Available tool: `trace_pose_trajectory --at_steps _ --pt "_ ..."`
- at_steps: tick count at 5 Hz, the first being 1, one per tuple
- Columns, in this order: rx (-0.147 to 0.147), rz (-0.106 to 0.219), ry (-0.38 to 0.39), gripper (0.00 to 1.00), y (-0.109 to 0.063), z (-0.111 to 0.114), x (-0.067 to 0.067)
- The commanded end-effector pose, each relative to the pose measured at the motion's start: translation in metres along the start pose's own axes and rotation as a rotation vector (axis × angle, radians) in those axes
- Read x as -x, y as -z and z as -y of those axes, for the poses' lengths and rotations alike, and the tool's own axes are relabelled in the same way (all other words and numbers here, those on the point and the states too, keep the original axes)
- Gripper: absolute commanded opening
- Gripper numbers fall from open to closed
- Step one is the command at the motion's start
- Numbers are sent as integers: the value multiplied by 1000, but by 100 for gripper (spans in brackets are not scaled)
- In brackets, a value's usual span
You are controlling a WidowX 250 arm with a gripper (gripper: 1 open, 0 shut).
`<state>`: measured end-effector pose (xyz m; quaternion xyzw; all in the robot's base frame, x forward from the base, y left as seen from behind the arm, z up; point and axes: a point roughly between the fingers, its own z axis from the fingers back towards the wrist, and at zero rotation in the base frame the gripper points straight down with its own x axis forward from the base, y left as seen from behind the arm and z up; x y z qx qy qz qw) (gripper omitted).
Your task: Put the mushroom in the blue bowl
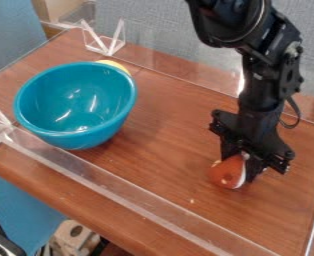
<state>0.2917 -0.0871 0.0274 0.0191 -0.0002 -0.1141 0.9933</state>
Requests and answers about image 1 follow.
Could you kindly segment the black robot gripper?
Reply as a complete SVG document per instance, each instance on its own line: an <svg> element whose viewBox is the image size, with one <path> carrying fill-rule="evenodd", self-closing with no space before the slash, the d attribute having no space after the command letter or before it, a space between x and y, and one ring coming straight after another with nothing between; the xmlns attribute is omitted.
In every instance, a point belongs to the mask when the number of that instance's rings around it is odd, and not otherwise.
<svg viewBox="0 0 314 256"><path fill-rule="evenodd" d="M221 159L245 152L245 181L252 182L266 168L280 174L289 170L294 152L277 133L282 104L269 111L240 107L237 113L213 110L209 130L220 137Z"/></svg>

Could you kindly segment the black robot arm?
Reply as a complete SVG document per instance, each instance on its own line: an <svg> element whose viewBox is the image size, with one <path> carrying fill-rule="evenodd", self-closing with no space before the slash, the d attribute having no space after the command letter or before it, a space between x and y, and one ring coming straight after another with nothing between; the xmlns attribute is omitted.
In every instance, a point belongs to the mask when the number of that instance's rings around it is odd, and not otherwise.
<svg viewBox="0 0 314 256"><path fill-rule="evenodd" d="M241 54L244 88L238 111L211 111L209 130L220 137L221 161L241 161L246 182L268 168L285 173L294 152L277 127L296 127L280 119L304 78L300 32L270 0L185 0L195 35L216 48Z"/></svg>

